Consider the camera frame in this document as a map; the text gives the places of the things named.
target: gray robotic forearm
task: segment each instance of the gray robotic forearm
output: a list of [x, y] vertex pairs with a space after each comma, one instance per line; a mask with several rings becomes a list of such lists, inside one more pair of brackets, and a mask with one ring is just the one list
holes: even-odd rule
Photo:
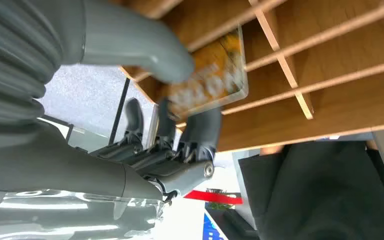
[[138, 65], [168, 84], [187, 80], [194, 70], [167, 27], [122, 7], [100, 0], [0, 0], [1, 191], [161, 200], [162, 193], [184, 195], [212, 176], [219, 109], [188, 121], [178, 151], [170, 148], [171, 123], [161, 125], [151, 149], [142, 150], [140, 130], [130, 126], [122, 142], [87, 154], [37, 121], [44, 109], [34, 99], [44, 96], [44, 84], [61, 65], [76, 63]]

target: reflective surface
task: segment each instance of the reflective surface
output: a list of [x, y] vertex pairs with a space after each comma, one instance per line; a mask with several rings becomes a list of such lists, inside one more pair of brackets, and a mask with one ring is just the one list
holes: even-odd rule
[[0, 240], [118, 240], [152, 234], [158, 200], [64, 190], [0, 191]]

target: wooden cubby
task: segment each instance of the wooden cubby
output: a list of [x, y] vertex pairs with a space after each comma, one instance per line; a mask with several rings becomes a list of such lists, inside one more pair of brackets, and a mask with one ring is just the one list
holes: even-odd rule
[[261, 26], [257, 19], [247, 22], [242, 26], [242, 35], [245, 61], [247, 63], [273, 53], [273, 49], [266, 35], [261, 31]]
[[[191, 53], [242, 25], [249, 94], [223, 106], [219, 151], [384, 129], [384, 0], [118, 2]], [[150, 73], [123, 70], [151, 101], [165, 95]]]

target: black fabric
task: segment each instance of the black fabric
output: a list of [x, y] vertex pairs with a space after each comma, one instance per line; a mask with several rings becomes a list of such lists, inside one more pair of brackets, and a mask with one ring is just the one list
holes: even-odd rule
[[384, 240], [384, 185], [364, 142], [306, 142], [239, 161], [262, 240]]

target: floor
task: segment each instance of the floor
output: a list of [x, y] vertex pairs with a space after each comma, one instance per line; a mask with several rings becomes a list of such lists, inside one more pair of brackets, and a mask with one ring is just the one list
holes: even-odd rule
[[[46, 85], [46, 95], [39, 99], [45, 114], [66, 121], [78, 128], [109, 137], [119, 106], [126, 77], [116, 66], [62, 66]], [[148, 135], [154, 105], [130, 83], [126, 100], [137, 98], [141, 104]], [[117, 137], [126, 129], [122, 115]]]

